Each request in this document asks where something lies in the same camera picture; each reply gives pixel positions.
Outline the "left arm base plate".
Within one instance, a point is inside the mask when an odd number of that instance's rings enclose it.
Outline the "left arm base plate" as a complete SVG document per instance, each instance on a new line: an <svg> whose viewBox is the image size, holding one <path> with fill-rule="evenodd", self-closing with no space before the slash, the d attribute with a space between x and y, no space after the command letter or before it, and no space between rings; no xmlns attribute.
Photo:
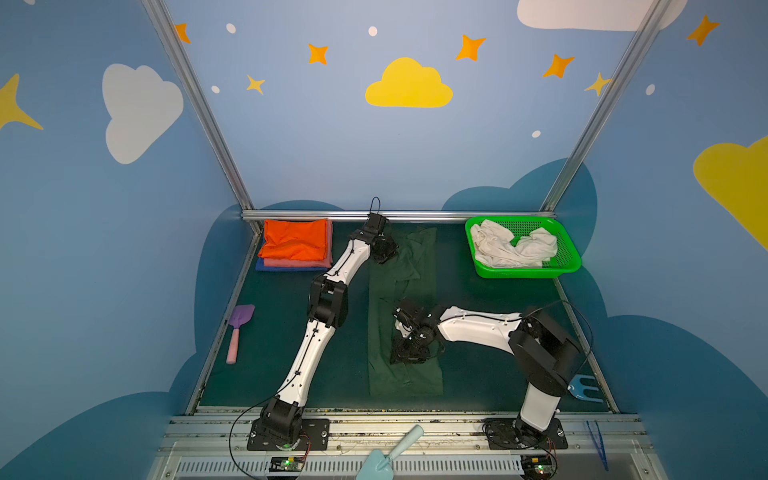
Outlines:
<svg viewBox="0 0 768 480"><path fill-rule="evenodd" d="M325 451L330 437L330 421L327 418L296 418L287 424L259 419L252 426L248 451Z"/></svg>

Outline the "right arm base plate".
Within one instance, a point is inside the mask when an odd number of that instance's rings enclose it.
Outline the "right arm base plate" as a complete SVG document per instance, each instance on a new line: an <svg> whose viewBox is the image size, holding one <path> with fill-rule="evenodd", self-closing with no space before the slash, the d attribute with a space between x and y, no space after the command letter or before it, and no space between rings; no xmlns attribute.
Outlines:
<svg viewBox="0 0 768 480"><path fill-rule="evenodd" d="M544 431L535 429L520 418L487 418L482 423L482 432L491 449L548 450L549 448L568 448L562 423L557 418L553 418Z"/></svg>

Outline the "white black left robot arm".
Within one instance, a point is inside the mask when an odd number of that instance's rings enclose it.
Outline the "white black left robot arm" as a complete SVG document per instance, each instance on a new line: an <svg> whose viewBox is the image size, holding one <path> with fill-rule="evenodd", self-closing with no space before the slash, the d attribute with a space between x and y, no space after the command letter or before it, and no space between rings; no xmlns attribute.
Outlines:
<svg viewBox="0 0 768 480"><path fill-rule="evenodd" d="M367 260L381 264L397 254L397 243L385 232L387 223L385 216L369 213L365 224L350 235L340 259L312 281L306 329L296 357L251 430L269 447L288 449L300 441L312 379L327 344L347 317L349 284Z"/></svg>

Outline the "dark green t shirt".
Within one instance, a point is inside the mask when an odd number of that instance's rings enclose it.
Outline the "dark green t shirt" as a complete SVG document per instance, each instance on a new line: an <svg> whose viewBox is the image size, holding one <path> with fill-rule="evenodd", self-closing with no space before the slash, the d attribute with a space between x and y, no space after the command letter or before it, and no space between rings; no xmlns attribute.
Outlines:
<svg viewBox="0 0 768 480"><path fill-rule="evenodd" d="M438 230L405 228L392 236L398 253L384 264L374 264L369 276L368 378L373 397L407 398L439 396L443 393L443 373L428 350L422 364L392 364L395 328L393 311L403 299L427 306L436 299L436 243Z"/></svg>

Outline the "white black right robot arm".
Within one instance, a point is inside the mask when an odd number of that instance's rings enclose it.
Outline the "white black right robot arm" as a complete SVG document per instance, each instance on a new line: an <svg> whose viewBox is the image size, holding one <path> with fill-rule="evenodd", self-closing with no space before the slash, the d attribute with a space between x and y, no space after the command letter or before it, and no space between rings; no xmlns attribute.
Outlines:
<svg viewBox="0 0 768 480"><path fill-rule="evenodd" d="M471 343L513 355L527 389L510 426L512 446L543 449L560 442L555 414L587 354L542 307L528 313L488 313L457 306L427 309L404 299L392 315L392 364L426 362L435 342Z"/></svg>

